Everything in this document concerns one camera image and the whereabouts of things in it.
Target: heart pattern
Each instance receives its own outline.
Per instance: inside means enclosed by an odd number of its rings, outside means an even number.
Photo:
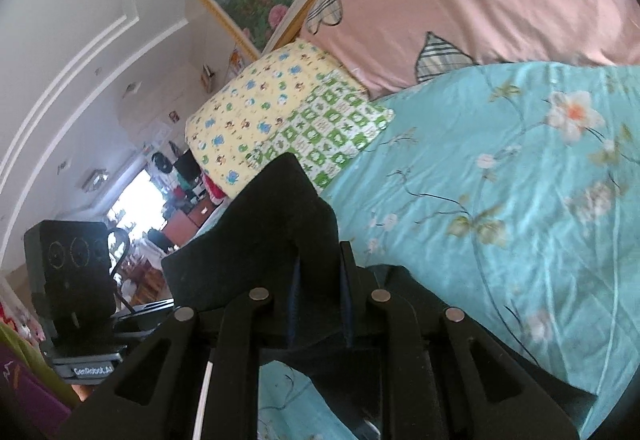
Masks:
[[[418,83],[426,83],[440,74],[475,64],[457,46],[428,32],[424,47],[415,62],[415,79]]]
[[[342,21],[342,2],[340,0],[316,0],[306,16],[306,30],[317,34],[320,24],[336,26]]]

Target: pillow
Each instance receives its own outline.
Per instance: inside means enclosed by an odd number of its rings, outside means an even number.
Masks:
[[[640,64],[636,0],[315,0],[301,37],[372,98],[495,62]]]
[[[262,169],[293,153],[319,193],[384,130],[393,110],[368,102],[367,95],[333,71],[287,118],[282,128],[254,149],[249,162]]]
[[[246,159],[334,73],[353,91],[364,88],[317,46],[297,40],[249,65],[194,113],[185,138],[203,171],[231,198],[257,175]]]

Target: silver rivet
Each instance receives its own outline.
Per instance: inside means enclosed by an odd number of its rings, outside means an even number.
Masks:
[[[185,321],[188,321],[189,319],[192,319],[194,315],[195,315],[195,312],[193,311],[193,308],[190,308],[188,306],[181,306],[174,312],[174,317],[176,318],[176,321],[181,321],[181,322],[185,322]]]
[[[269,297],[269,291],[265,287],[256,287],[249,291],[249,297],[254,301],[264,301]]]
[[[391,294],[389,294],[389,291],[385,289],[375,289],[371,292],[371,298],[377,303],[386,303],[391,299]]]
[[[444,315],[447,316],[449,321],[453,321],[454,323],[460,323],[465,318],[465,313],[460,309],[454,306],[450,306],[444,312]]]

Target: blue floral bed sheet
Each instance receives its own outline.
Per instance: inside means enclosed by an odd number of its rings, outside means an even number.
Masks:
[[[322,193],[340,238],[597,394],[588,438],[640,362],[640,68],[476,66],[382,104],[395,120]],[[260,381],[263,438],[353,438],[303,375]]]

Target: white ceiling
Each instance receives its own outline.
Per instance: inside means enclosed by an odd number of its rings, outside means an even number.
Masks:
[[[118,125],[122,94],[183,66],[191,35],[185,0],[0,0],[0,42],[0,270],[10,271],[29,227],[100,206],[109,186],[79,189],[93,169],[140,165]]]

